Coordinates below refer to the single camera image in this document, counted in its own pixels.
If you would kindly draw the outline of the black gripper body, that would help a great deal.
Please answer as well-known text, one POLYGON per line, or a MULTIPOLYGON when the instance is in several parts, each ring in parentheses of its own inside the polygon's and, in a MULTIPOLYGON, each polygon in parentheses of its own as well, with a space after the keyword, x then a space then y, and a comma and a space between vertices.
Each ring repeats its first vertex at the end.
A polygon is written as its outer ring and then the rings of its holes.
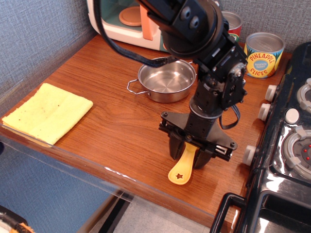
POLYGON ((237 121, 222 124, 222 116, 199 116, 194 112, 189 114, 164 111, 161 113, 162 121, 159 129, 168 134, 182 139, 203 151, 212 152, 213 158, 219 157, 229 161, 232 151, 236 150, 237 143, 223 130, 231 129, 237 125, 237 121))

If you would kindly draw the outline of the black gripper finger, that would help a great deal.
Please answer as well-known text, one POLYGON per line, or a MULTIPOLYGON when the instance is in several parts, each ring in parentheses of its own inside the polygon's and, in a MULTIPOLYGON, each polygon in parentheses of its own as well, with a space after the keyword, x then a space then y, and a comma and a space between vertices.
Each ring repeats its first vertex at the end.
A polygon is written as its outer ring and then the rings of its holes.
POLYGON ((213 153, 202 149, 199 149, 198 152, 195 153, 195 158, 193 162, 193 168, 194 169, 201 169, 203 168, 213 157, 213 153))
POLYGON ((176 160, 179 159, 184 151, 185 141, 172 135, 169 139, 170 156, 176 160))

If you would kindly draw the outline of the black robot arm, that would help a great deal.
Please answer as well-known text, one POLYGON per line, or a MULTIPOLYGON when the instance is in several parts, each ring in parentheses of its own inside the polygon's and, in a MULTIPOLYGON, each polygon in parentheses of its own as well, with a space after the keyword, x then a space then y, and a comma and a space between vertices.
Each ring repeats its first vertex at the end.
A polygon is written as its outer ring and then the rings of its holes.
POLYGON ((168 57, 147 59, 116 45, 106 34, 101 20, 102 3, 93 2, 95 21, 102 38, 120 55, 149 67, 159 68, 179 59, 198 65, 198 85, 190 100, 188 114, 163 112, 160 130, 170 138, 170 155, 181 157, 185 143, 197 147, 192 168, 200 169, 211 158, 230 160, 237 144, 225 134, 222 114, 231 108, 237 117, 237 104, 244 89, 246 54, 228 33, 229 25, 212 0, 142 0, 147 16, 163 36, 168 57))

